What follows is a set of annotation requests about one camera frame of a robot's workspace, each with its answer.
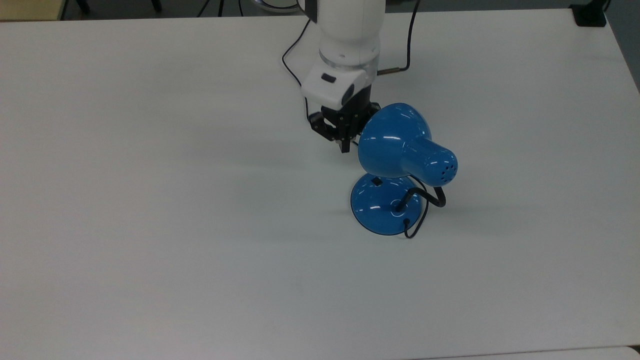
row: lamp shade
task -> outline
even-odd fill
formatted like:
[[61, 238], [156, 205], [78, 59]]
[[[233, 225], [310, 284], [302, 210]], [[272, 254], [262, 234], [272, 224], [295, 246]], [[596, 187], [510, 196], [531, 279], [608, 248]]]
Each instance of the lamp shade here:
[[412, 175], [432, 187], [451, 182], [458, 171], [453, 152], [431, 141], [422, 115], [403, 103], [388, 105], [371, 117], [360, 135], [358, 158], [374, 176]]

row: floor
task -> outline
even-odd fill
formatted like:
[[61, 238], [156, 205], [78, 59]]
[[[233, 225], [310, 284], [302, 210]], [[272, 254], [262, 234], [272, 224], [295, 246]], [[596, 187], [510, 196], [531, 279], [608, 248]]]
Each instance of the floor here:
[[[151, 0], [87, 0], [91, 7], [88, 15], [83, 15], [75, 0], [66, 0], [63, 20], [99, 20], [99, 19], [144, 19], [166, 17], [196, 17], [203, 6], [202, 17], [218, 15], [220, 1], [223, 1], [222, 16], [240, 16], [239, 7], [244, 16], [284, 15], [269, 13], [254, 5], [253, 0], [161, 0], [162, 12], [155, 12]], [[462, 11], [462, 10], [507, 10], [567, 8], [570, 4], [585, 4], [587, 0], [425, 0], [420, 5], [423, 12]], [[410, 0], [387, 0], [387, 12], [410, 12], [414, 2]], [[612, 0], [607, 11], [620, 49], [640, 88], [640, 1]]]

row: power cord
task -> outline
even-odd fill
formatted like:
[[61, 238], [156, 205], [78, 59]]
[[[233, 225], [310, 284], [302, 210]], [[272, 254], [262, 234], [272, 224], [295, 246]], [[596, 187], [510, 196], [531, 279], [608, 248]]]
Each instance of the power cord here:
[[[285, 61], [285, 58], [287, 57], [287, 55], [291, 52], [291, 50], [298, 45], [298, 42], [300, 41], [300, 39], [302, 38], [302, 35], [305, 34], [305, 31], [307, 30], [307, 27], [309, 26], [309, 24], [311, 23], [311, 19], [307, 20], [307, 23], [305, 24], [305, 27], [302, 29], [302, 32], [300, 33], [300, 36], [298, 36], [298, 38], [296, 39], [296, 41], [293, 42], [293, 44], [291, 44], [291, 46], [289, 46], [289, 48], [284, 52], [284, 54], [282, 54], [282, 65], [284, 65], [285, 68], [287, 68], [287, 71], [291, 74], [291, 76], [293, 76], [293, 78], [296, 80], [296, 82], [298, 83], [298, 86], [302, 87], [302, 83], [300, 82], [300, 80], [298, 79], [298, 77], [293, 73], [293, 71], [291, 71], [291, 69], [289, 68], [289, 66], [287, 65], [287, 62]], [[307, 114], [307, 117], [305, 117], [305, 119], [308, 121], [309, 119], [309, 103], [307, 101], [307, 97], [305, 97], [305, 113]]]
[[[200, 17], [202, 16], [202, 13], [204, 13], [204, 10], [207, 8], [207, 5], [209, 4], [210, 0], [206, 0], [204, 5], [202, 5], [202, 9], [200, 9], [200, 12], [198, 13], [198, 16], [196, 17]], [[225, 7], [225, 0], [220, 0], [220, 6], [218, 7], [218, 17], [222, 17], [222, 9]]]
[[[404, 196], [405, 199], [409, 200], [409, 199], [411, 199], [413, 194], [418, 194], [421, 197], [423, 197], [425, 200], [427, 200], [427, 203], [424, 206], [424, 212], [422, 213], [422, 216], [420, 217], [420, 220], [418, 220], [418, 224], [415, 226], [415, 229], [413, 230], [413, 233], [411, 235], [409, 235], [409, 223], [411, 222], [411, 220], [409, 220], [407, 218], [403, 220], [404, 235], [408, 239], [411, 239], [418, 233], [418, 230], [420, 230], [420, 227], [422, 226], [422, 222], [424, 221], [424, 218], [427, 217], [427, 211], [429, 210], [429, 203], [432, 203], [433, 205], [435, 205], [435, 206], [437, 206], [439, 208], [442, 208], [443, 206], [445, 206], [447, 204], [447, 197], [444, 195], [444, 191], [442, 190], [441, 187], [433, 188], [433, 190], [436, 193], [437, 198], [434, 197], [433, 195], [431, 195], [430, 193], [427, 192], [426, 186], [424, 186], [424, 183], [422, 181], [420, 181], [420, 179], [418, 179], [417, 177], [411, 176], [411, 175], [409, 175], [409, 176], [413, 180], [418, 182], [422, 188], [411, 188], [411, 189], [409, 189], [407, 191], [406, 195]], [[402, 208], [406, 205], [405, 199], [400, 201], [400, 204], [404, 203], [404, 205], [398, 206], [398, 208], [400, 208], [400, 210], [402, 210]]]
[[409, 23], [409, 33], [406, 37], [406, 66], [405, 67], [392, 67], [390, 69], [378, 70], [378, 75], [393, 74], [395, 72], [407, 71], [411, 65], [411, 35], [413, 33], [413, 23], [415, 22], [415, 14], [418, 12], [420, 6], [420, 0], [416, 0], [413, 7], [413, 13], [411, 14], [411, 22]]

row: black bracket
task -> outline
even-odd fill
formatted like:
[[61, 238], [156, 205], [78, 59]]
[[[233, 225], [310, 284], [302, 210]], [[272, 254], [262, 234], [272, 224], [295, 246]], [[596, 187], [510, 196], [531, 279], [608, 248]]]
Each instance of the black bracket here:
[[337, 111], [323, 106], [321, 111], [309, 115], [311, 129], [329, 141], [336, 141], [341, 152], [349, 152], [353, 139], [380, 110], [378, 103], [369, 101], [370, 94], [371, 86], [368, 86]]
[[604, 28], [607, 18], [604, 16], [602, 7], [607, 0], [593, 0], [587, 5], [570, 5], [573, 11], [573, 18], [578, 26], [589, 28]]

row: chair leg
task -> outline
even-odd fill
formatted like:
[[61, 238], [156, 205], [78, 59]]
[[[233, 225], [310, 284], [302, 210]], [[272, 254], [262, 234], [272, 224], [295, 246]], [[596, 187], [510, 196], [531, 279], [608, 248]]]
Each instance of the chair leg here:
[[76, 0], [78, 6], [80, 6], [80, 10], [83, 14], [88, 14], [91, 9], [89, 9], [89, 4], [86, 3], [86, 0]]
[[161, 12], [162, 11], [162, 4], [160, 3], [160, 0], [151, 0], [151, 3], [154, 5], [154, 10], [157, 12]]

